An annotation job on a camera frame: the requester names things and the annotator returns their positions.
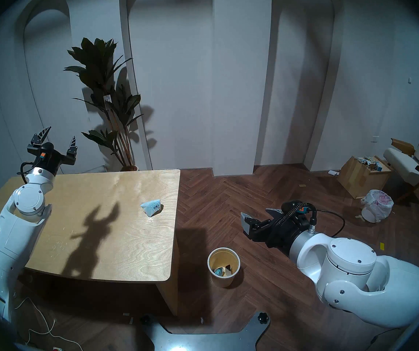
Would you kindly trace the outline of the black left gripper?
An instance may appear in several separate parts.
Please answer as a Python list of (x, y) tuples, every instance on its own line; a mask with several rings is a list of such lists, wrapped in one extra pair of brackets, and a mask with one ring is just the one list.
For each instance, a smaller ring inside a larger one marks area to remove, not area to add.
[(73, 166), (76, 162), (77, 146), (76, 138), (72, 137), (70, 146), (65, 155), (54, 149), (51, 142), (46, 142), (45, 139), (52, 127), (49, 126), (34, 134), (31, 143), (27, 146), (27, 151), (36, 156), (33, 167), (39, 167), (47, 170), (50, 173), (57, 173), (60, 165), (65, 164)]

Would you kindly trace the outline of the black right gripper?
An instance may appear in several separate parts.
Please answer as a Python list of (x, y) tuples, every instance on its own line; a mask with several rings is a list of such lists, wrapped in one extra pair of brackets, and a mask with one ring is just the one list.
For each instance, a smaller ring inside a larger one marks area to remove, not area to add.
[(243, 232), (254, 242), (277, 248), (286, 256), (298, 256), (304, 244), (316, 234), (317, 209), (314, 205), (292, 200), (281, 209), (266, 208), (272, 218), (257, 220), (241, 212)]

